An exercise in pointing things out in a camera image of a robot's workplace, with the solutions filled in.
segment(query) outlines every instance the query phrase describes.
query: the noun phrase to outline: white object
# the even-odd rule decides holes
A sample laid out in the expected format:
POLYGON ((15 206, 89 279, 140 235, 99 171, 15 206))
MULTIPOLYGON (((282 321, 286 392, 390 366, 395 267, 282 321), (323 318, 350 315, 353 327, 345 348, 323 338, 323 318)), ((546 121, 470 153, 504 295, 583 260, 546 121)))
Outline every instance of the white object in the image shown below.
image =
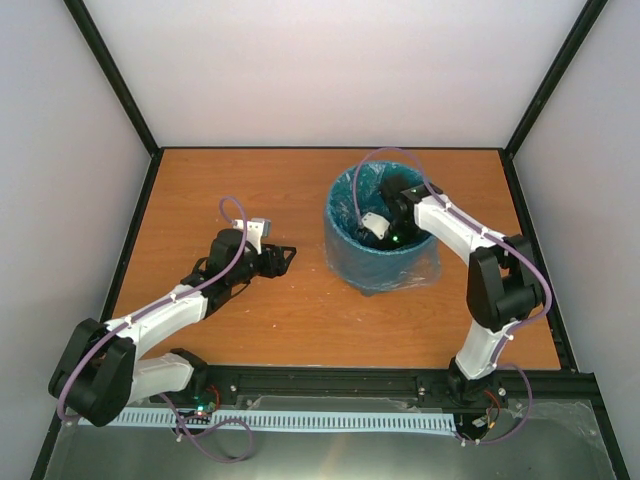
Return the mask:
POLYGON ((636 479, 638 19, 640 2, 607 3, 514 159, 573 354, 598 379, 636 479))
POLYGON ((133 370, 131 393, 127 403, 157 395, 159 392, 184 390, 192 373, 191 364, 173 353, 159 358, 139 360, 133 370))
MULTIPOLYGON (((244 229, 242 220, 234 220, 233 228, 236 230, 244 229)), ((247 222, 247 241, 255 247, 258 255, 262 253, 261 239, 269 236, 271 231, 271 220, 266 218, 252 218, 247 222)))
MULTIPOLYGON (((453 435, 455 424, 450 413, 373 413, 373 412, 305 412, 263 410, 218 410, 210 419, 187 420, 189 427, 207 428, 229 418, 244 420, 257 432, 299 433, 422 433, 453 435)), ((80 425, 91 425, 80 419, 80 425)), ((109 427, 175 428, 173 412, 164 407, 127 407, 109 427)), ((224 430, 244 430, 228 424, 224 430)))
POLYGON ((584 1, 86 3, 160 145, 500 147, 584 1))
POLYGON ((362 217, 362 226, 372 232, 379 240, 382 240, 389 230, 389 221, 377 213, 367 213, 362 217))
MULTIPOLYGON (((190 290, 189 285, 177 285, 170 293, 156 300, 159 302, 165 298, 190 290)), ((202 320, 207 312, 207 299, 200 292, 193 292, 187 297, 173 301, 160 307, 150 314, 145 315, 136 323, 125 328, 119 337, 131 338, 136 345, 136 360, 148 352, 154 345, 173 335, 181 328, 202 320)), ((113 330, 122 323, 130 323, 131 316, 115 318, 105 322, 109 330, 113 330)))
MULTIPOLYGON (((456 355, 456 364, 460 367, 460 371, 465 377, 475 380, 489 375, 496 369, 497 365, 491 362, 491 357, 494 356, 500 339, 506 335, 507 330, 515 323, 517 322, 508 323, 499 332, 492 332, 475 320, 471 322, 471 328, 467 333, 464 345, 456 355)), ((500 348, 498 356, 505 345, 506 343, 500 348)))
POLYGON ((150 158, 63 2, 0 2, 0 45, 0 477, 11 480, 31 477, 51 421, 46 379, 78 319, 104 306, 150 158))
POLYGON ((440 195, 440 198, 447 204, 446 206, 440 205, 437 199, 431 195, 423 198, 420 203, 414 206, 416 225, 441 240, 447 247, 453 250, 465 264, 469 265, 469 255, 471 252, 474 252, 479 247, 492 247, 494 243, 471 230, 447 210, 455 208, 458 213, 477 224, 480 228, 483 228, 483 233, 490 233, 498 238, 504 237, 504 234, 484 227, 471 216, 457 208, 451 203, 447 195, 440 195))

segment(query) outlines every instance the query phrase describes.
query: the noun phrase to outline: clear plastic bag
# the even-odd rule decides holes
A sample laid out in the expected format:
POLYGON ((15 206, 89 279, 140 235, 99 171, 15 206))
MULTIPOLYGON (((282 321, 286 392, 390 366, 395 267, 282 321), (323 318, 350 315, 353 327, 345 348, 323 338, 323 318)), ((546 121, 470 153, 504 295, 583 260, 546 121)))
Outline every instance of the clear plastic bag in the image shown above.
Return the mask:
MULTIPOLYGON (((355 167, 342 173, 331 186, 324 211, 325 252, 329 268, 364 295, 433 284, 440 277, 437 239, 424 232, 416 243, 397 250, 363 246, 371 235, 358 228, 352 197, 355 167)), ((373 212, 391 220, 378 189, 382 181, 397 173, 411 184, 422 177, 417 170, 399 163, 372 162, 358 175, 357 196, 362 215, 373 212)))

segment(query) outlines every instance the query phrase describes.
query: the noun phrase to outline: wire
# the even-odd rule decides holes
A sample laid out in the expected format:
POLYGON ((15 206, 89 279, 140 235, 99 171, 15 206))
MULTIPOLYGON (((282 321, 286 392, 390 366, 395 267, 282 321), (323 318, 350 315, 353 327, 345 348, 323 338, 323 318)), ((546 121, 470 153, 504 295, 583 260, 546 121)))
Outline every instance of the wire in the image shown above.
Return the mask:
MULTIPOLYGON (((436 199, 436 201, 440 204, 440 206, 442 206, 442 207, 446 207, 447 206, 445 200, 443 200, 440 197, 440 195, 431 186, 431 183, 429 182, 429 179, 427 178, 427 175, 426 175, 426 173, 424 171, 424 168, 422 166, 422 162, 420 162, 420 159, 414 153, 412 153, 412 152, 410 152, 408 150, 403 150, 403 149, 398 148, 398 147, 383 147, 383 148, 379 148, 377 150, 373 150, 372 152, 369 152, 360 161, 360 163, 356 166, 355 172, 353 174, 353 184, 352 184, 353 206, 354 206, 355 211, 356 211, 356 217, 358 218, 358 223, 362 222, 362 217, 360 215, 360 207, 358 206, 358 197, 356 195, 358 175, 360 174, 360 169, 362 168, 362 166, 365 163, 367 163, 369 160, 371 160, 374 155, 376 155, 378 153, 382 153, 382 152, 399 152, 399 153, 405 155, 406 157, 410 158, 411 160, 413 160, 415 162, 415 164, 416 164, 416 167, 418 168, 418 171, 422 175, 422 181, 424 182, 425 186, 427 187, 427 190, 429 190, 429 193, 436 199)), ((509 254, 513 255, 518 260, 520 260, 520 262, 536 277, 538 282, 540 282, 540 285, 542 286, 542 290, 544 291, 544 302, 545 303, 544 303, 543 309, 540 312, 538 312, 537 314, 535 314, 534 316, 532 316, 532 317, 530 317, 530 318, 528 318, 526 320, 523 320, 521 322, 517 322, 514 325, 512 325, 505 332, 505 335, 503 335, 500 338, 500 340, 498 341, 498 344, 496 345, 496 348, 493 350, 493 353, 491 354, 491 358, 489 359, 489 361, 491 362, 492 365, 496 365, 497 362, 498 362, 498 358, 500 357, 500 353, 502 352, 502 349, 504 348, 505 343, 508 340, 512 339, 513 334, 517 330, 519 330, 520 328, 522 328, 522 327, 524 327, 526 325, 529 325, 532 322, 535 322, 539 318, 544 318, 547 315, 547 313, 549 313, 549 310, 551 310, 551 304, 553 303, 553 295, 551 294, 551 287, 549 286, 549 283, 547 282, 547 279, 544 278, 544 275, 542 275, 542 273, 540 273, 538 268, 528 258, 526 258, 524 255, 522 255, 520 252, 518 252, 511 245, 508 245, 507 243, 502 241, 502 239, 496 237, 495 235, 492 235, 492 234, 484 231, 483 230, 484 229, 483 225, 479 225, 479 224, 473 222, 472 220, 467 218, 466 215, 464 215, 463 213, 458 211, 456 208, 451 207, 451 208, 448 208, 447 211, 453 217, 455 217, 456 219, 461 221, 463 224, 465 224, 467 227, 469 227, 471 230, 473 230, 474 232, 484 236, 484 238, 486 238, 489 241, 495 243, 500 248, 502 248, 503 250, 505 250, 506 252, 508 252, 509 254)))
MULTIPOLYGON (((218 208, 220 210, 220 213, 225 218, 225 220, 227 220, 229 222, 231 221, 229 216, 224 211, 224 203, 227 200, 230 200, 232 203, 234 203, 236 205, 236 207, 238 207, 238 210, 240 210, 240 215, 242 216, 242 239, 240 240, 240 245, 238 247, 238 251, 236 252, 236 254, 233 257, 233 259, 229 262, 229 264, 224 269, 222 269, 217 275, 213 276, 212 278, 210 278, 206 282, 201 283, 197 287, 191 288, 189 290, 186 290, 186 291, 176 295, 175 296, 176 300, 180 300, 180 299, 182 299, 184 297, 187 297, 187 296, 193 294, 194 292, 200 291, 203 288, 208 287, 212 283, 217 282, 219 279, 224 277, 235 266, 235 264, 238 262, 238 260, 240 260, 240 257, 244 253, 244 246, 245 246, 245 244, 247 242, 247 214, 245 213, 244 208, 242 207, 242 204, 235 197, 225 196, 225 197, 222 197, 220 199, 220 202, 218 203, 218 208)), ((60 396, 58 397, 58 403, 56 404, 56 413, 58 414, 58 417, 60 418, 60 420, 62 420, 63 422, 69 422, 69 421, 77 420, 78 418, 80 418, 80 415, 67 415, 66 414, 66 412, 65 412, 65 404, 66 404, 66 401, 67 401, 67 396, 69 395, 69 392, 71 391, 71 387, 73 386, 73 384, 78 379, 78 376, 80 375, 80 373, 82 372, 84 367, 100 351, 100 349, 107 342, 109 342, 109 340, 111 340, 113 337, 115 337, 118 333, 120 333, 125 328, 128 328, 130 325, 134 324, 135 322, 137 322, 138 320, 143 318, 145 315, 148 315, 149 313, 155 311, 156 309, 158 309, 160 307, 163 307, 163 306, 165 306, 165 305, 167 305, 167 304, 169 304, 169 303, 171 303, 173 301, 174 300, 172 300, 171 297, 167 297, 167 298, 164 298, 162 300, 159 300, 159 301, 149 305, 146 308, 143 308, 142 310, 139 310, 139 311, 133 313, 131 315, 129 323, 127 323, 127 322, 121 323, 120 325, 115 327, 113 330, 108 332, 100 340, 98 340, 96 342, 96 344, 93 347, 91 347, 91 349, 89 349, 89 351, 86 353, 86 355, 84 357, 82 357, 82 359, 78 362, 78 365, 76 365, 76 368, 73 369, 73 371, 71 372, 71 375, 69 375, 69 378, 66 381, 66 383, 64 384, 64 387, 62 387, 62 391, 60 392, 60 396)))
MULTIPOLYGON (((518 424, 515 427, 513 427, 511 430, 509 430, 507 433, 505 433, 501 437, 494 438, 492 440, 480 439, 480 441, 477 442, 478 445, 495 445, 497 443, 501 443, 513 437, 516 433, 522 430, 522 427, 524 427, 524 424, 527 423, 527 420, 529 420, 529 416, 531 415, 531 407, 533 406, 533 392, 531 391, 531 383, 527 378, 527 374, 524 373, 524 370, 522 370, 515 363, 506 363, 504 365, 501 365, 500 368, 513 368, 514 370, 517 370, 518 373, 520 374, 520 377, 522 377, 522 381, 524 382, 524 385, 527 389, 527 400, 528 400, 527 410, 525 411, 524 416, 522 417, 522 420, 520 420, 518 424)), ((458 440, 464 442, 464 438, 462 438, 458 432, 455 432, 454 435, 458 440)))
POLYGON ((167 397, 164 393, 161 393, 158 396, 160 398, 162 398, 167 403, 167 405, 169 406, 169 408, 171 409, 173 414, 176 416, 176 420, 178 422, 178 427, 176 428, 176 430, 179 428, 182 431, 182 433, 184 434, 184 436, 186 436, 189 439, 189 441, 193 444, 193 446, 196 447, 200 451, 200 453, 202 453, 206 457, 209 457, 211 460, 214 460, 214 461, 220 462, 220 463, 237 463, 237 462, 241 462, 242 460, 247 459, 251 455, 251 453, 253 453, 253 446, 254 446, 254 443, 255 443, 255 438, 254 438, 254 435, 253 435, 253 431, 251 430, 251 427, 249 427, 247 422, 245 422, 244 420, 242 420, 240 418, 227 418, 225 420, 222 420, 221 422, 216 423, 212 427, 209 427, 209 428, 205 429, 204 431, 194 435, 193 433, 191 433, 189 431, 189 427, 186 424, 186 420, 191 419, 191 418, 197 418, 197 415, 194 415, 192 417, 187 417, 185 419, 180 414, 180 412, 178 411, 176 406, 173 404, 173 402, 171 400, 169 400, 169 397, 167 397), (247 431, 247 435, 249 436, 249 446, 246 448, 246 450, 244 452, 242 452, 241 455, 239 455, 237 457, 233 457, 233 458, 219 457, 219 456, 217 456, 217 455, 205 450, 204 447, 202 445, 200 445, 200 442, 198 442, 198 438, 203 438, 203 437, 206 437, 208 435, 211 435, 212 433, 214 433, 216 430, 220 429, 224 425, 230 425, 230 424, 238 424, 238 425, 240 425, 241 427, 243 427, 247 431))

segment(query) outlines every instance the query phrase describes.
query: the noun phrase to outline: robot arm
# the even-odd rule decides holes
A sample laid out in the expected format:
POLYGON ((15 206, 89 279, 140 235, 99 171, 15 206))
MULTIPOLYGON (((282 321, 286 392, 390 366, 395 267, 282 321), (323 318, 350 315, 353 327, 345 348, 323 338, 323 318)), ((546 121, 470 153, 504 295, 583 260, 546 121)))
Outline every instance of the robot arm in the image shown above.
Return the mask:
POLYGON ((426 230, 468 265, 467 306, 473 321, 462 349, 449 367, 451 394, 459 403, 465 403, 465 397, 485 385, 482 379, 486 380, 496 369, 506 340, 513 338, 509 331, 529 316, 542 302, 543 295, 534 275, 523 268, 515 256, 508 255, 485 235, 501 239, 532 261, 531 245, 524 237, 506 237, 484 227, 456 208, 441 190, 432 187, 440 195, 439 199, 433 197, 425 185, 409 187, 402 175, 388 178, 380 193, 393 220, 387 221, 386 231, 382 231, 384 222, 371 217, 375 214, 367 214, 363 225, 365 228, 381 225, 378 231, 369 229, 387 248, 393 239, 407 238, 416 228, 426 230), (454 208, 482 233, 452 215, 449 210, 454 208))
POLYGON ((88 350, 109 332, 122 328, 82 370, 69 390, 69 407, 94 425, 103 426, 136 400, 185 388, 194 395, 202 393, 206 387, 206 362, 192 353, 175 349, 159 358, 140 358, 178 330, 216 312, 231 299, 235 286, 248 285, 255 276, 275 278, 287 272, 296 249, 262 244, 270 222, 254 218, 247 222, 247 243, 239 261, 219 280, 194 290, 221 272, 236 254, 244 225, 236 220, 233 227, 218 233, 209 256, 198 260, 191 274, 164 297, 125 317, 105 323, 93 319, 81 322, 51 378, 49 392, 59 397, 88 350))

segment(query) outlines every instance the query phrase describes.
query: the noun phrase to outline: black edge trim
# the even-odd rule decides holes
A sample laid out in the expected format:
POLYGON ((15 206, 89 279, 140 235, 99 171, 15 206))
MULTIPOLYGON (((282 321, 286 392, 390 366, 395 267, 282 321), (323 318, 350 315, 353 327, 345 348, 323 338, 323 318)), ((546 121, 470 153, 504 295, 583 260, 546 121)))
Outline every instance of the black edge trim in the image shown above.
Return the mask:
MULTIPOLYGON (((533 227, 531 216, 529 215, 529 209, 527 208, 527 203, 524 199, 524 194, 522 193, 522 187, 520 186, 515 166, 513 165, 513 162, 507 159, 507 154, 504 150, 500 150, 499 153, 502 168, 504 170, 504 176, 507 180, 509 192, 511 193, 511 199, 516 211, 516 216, 518 217, 518 222, 520 223, 520 229, 522 230, 522 234, 531 241, 536 265, 538 265, 540 272, 545 276, 545 278, 548 279, 549 271, 547 270, 547 265, 545 264, 542 256, 540 243, 538 242, 538 237, 533 227)), ((547 314, 547 320, 549 321, 549 328, 551 329, 551 335, 553 336, 558 360, 560 361, 561 368, 577 370, 578 366, 571 350, 569 336, 567 335, 567 330, 565 329, 564 321, 562 320, 562 315, 558 308, 558 302, 556 301, 555 292, 551 282, 549 282, 549 286, 553 293, 553 305, 547 314)))
POLYGON ((75 20, 82 36, 84 37, 87 45, 93 52, 94 57, 100 64, 100 68, 107 77, 107 80, 111 84, 113 91, 115 92, 118 100, 122 104, 122 108, 126 112, 129 120, 133 124, 138 136, 145 148, 149 152, 149 155, 155 155, 158 152, 158 144, 156 143, 151 130, 147 126, 138 105, 136 105, 124 78, 120 74, 118 67, 107 49, 107 45, 104 43, 96 24, 91 18, 91 14, 87 9, 87 6, 82 0, 64 0, 69 13, 75 20))
MULTIPOLYGON (((375 150, 378 148, 384 148, 389 145, 369 145, 369 146, 321 146, 321 147, 313 147, 313 146, 300 146, 295 147, 291 145, 282 145, 279 147, 274 146, 260 146, 260 145, 251 145, 248 147, 245 146, 211 146, 211 145, 203 145, 203 146, 165 146, 163 147, 165 150, 375 150)), ((490 150, 497 151, 502 147, 398 147, 403 150, 490 150)))
POLYGON ((120 289, 122 288, 124 275, 127 272, 127 267, 129 266, 129 261, 131 260, 133 247, 135 246, 136 239, 138 238, 140 225, 142 224, 144 212, 146 211, 147 204, 149 203, 149 197, 151 197, 153 184, 155 183, 163 154, 164 149, 161 148, 155 155, 151 157, 149 169, 147 170, 147 175, 144 179, 144 183, 142 184, 142 191, 140 192, 138 203, 136 204, 136 208, 133 212, 133 217, 131 219, 131 224, 129 225, 129 231, 127 232, 127 236, 125 237, 124 246, 122 247, 122 252, 120 253, 120 258, 118 259, 116 272, 113 276, 111 286, 109 287, 109 293, 107 294, 107 299, 104 303, 102 316, 100 317, 101 322, 110 320, 113 315, 113 310, 115 309, 118 295, 120 295, 120 289))
POLYGON ((518 123, 518 126, 513 132, 511 140, 509 140, 509 143, 505 147, 509 160, 513 160, 524 143, 524 139, 531 131, 533 124, 538 119, 538 116, 558 86, 558 83, 560 83, 564 72, 569 67, 569 64, 571 64, 573 57, 575 57, 580 49, 580 45, 582 45, 582 42, 589 34, 591 27, 598 19, 600 12, 602 12, 606 4, 607 0, 587 0, 585 3, 569 35, 567 35, 562 47, 560 47, 556 58, 553 60, 551 67, 549 67, 547 74, 522 116, 520 123, 518 123))
POLYGON ((609 460, 613 467, 613 471, 618 480, 629 480, 629 471, 624 463, 622 452, 620 451, 620 445, 616 439, 609 414, 604 408, 594 408, 596 414, 596 420, 598 421, 598 427, 600 427, 600 434, 604 440, 604 444, 607 447, 607 453, 609 454, 609 460))
POLYGON ((38 459, 33 467, 31 480, 44 479, 44 476, 47 473, 47 468, 49 467, 51 455, 53 454, 53 449, 56 446, 56 440, 58 440, 58 433, 60 433, 61 426, 62 422, 60 421, 60 418, 58 418, 58 415, 54 413, 51 423, 49 424, 47 435, 44 437, 44 442, 42 442, 42 448, 38 454, 38 459))

